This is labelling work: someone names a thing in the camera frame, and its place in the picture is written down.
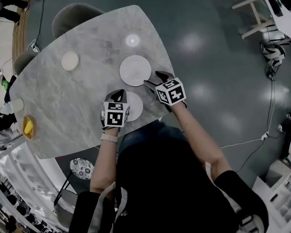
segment gray floor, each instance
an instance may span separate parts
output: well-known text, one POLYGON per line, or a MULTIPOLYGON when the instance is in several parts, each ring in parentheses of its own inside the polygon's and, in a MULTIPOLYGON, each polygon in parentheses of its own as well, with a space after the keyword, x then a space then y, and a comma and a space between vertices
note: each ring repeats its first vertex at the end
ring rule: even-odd
MULTIPOLYGON (((39 45, 53 41, 51 23, 64 6, 85 2, 105 12, 139 5, 157 29, 176 75, 183 81, 188 107, 220 145, 261 138, 267 130, 271 82, 264 74, 266 62, 259 48, 261 35, 242 40, 240 33, 255 24, 250 7, 231 10, 233 0, 45 0, 39 45)), ((37 37, 42 0, 32 0, 27 41, 37 37)), ((270 133, 291 108, 291 47, 277 74, 276 107, 270 133)), ((163 121, 176 125, 172 115, 163 121)), ((280 154, 283 136, 267 139, 239 172, 252 185, 280 154)), ((261 141, 224 148, 237 171, 261 141)))

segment black shirt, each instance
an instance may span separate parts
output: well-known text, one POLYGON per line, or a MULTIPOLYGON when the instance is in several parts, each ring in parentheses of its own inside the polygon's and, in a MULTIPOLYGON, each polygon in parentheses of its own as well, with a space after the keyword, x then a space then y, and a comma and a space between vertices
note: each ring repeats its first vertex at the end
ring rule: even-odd
MULTIPOLYGON (((263 201, 235 172, 221 174, 215 184, 268 227, 263 201)), ((124 188, 128 201, 113 232, 236 232, 239 219, 216 186, 186 141, 161 138, 128 147, 118 158, 115 192, 120 203, 124 188)), ((79 195, 69 232, 87 232, 98 197, 79 195)), ((113 208, 105 199, 99 232, 110 231, 113 208)))

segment white cable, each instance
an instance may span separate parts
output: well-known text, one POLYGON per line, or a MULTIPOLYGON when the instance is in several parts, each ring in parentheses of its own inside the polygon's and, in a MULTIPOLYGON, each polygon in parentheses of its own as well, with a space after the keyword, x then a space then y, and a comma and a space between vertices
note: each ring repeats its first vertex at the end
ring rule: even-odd
POLYGON ((233 144, 233 145, 226 145, 226 146, 222 146, 220 148, 222 149, 222 148, 226 148, 226 147, 232 147, 232 146, 235 146, 235 145, 241 145, 241 144, 245 144, 245 143, 249 143, 249 142, 254 142, 254 141, 261 141, 261 138, 255 139, 255 140, 251 140, 251 141, 247 141, 247 142, 236 143, 236 144, 233 144))
POLYGON ((271 120, 270 120, 270 125, 268 126, 268 131, 270 131, 270 127, 272 124, 272 118, 273 118, 273 114, 274 114, 274 110, 275 110, 275 105, 276 105, 276 91, 275 91, 275 85, 276 85, 276 80, 274 81, 274 106, 273 106, 273 111, 272 111, 272 115, 271 115, 271 120))
POLYGON ((29 49, 29 47, 35 42, 35 39, 27 46, 27 51, 29 49))

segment yellow object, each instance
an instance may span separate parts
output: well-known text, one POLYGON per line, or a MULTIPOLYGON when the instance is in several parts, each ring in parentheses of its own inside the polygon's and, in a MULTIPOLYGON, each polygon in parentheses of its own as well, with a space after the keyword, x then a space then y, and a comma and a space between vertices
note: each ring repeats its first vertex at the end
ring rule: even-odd
POLYGON ((27 137, 29 140, 33 139, 36 135, 37 126, 35 119, 30 116, 26 115, 23 119, 23 134, 25 137, 27 137))
POLYGON ((29 134, 32 129, 33 129, 33 123, 31 121, 28 121, 24 129, 24 133, 29 134))

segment black and white marker cube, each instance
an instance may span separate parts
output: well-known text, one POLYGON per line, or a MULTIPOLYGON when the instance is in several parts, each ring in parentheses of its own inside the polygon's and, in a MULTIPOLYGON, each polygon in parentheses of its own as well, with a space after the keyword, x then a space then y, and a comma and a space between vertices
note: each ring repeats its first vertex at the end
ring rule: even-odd
POLYGON ((186 99, 183 84, 178 78, 163 83, 156 88, 159 100, 172 106, 186 99))
POLYGON ((128 103, 103 102, 102 118, 105 127, 124 127, 129 116, 128 103))

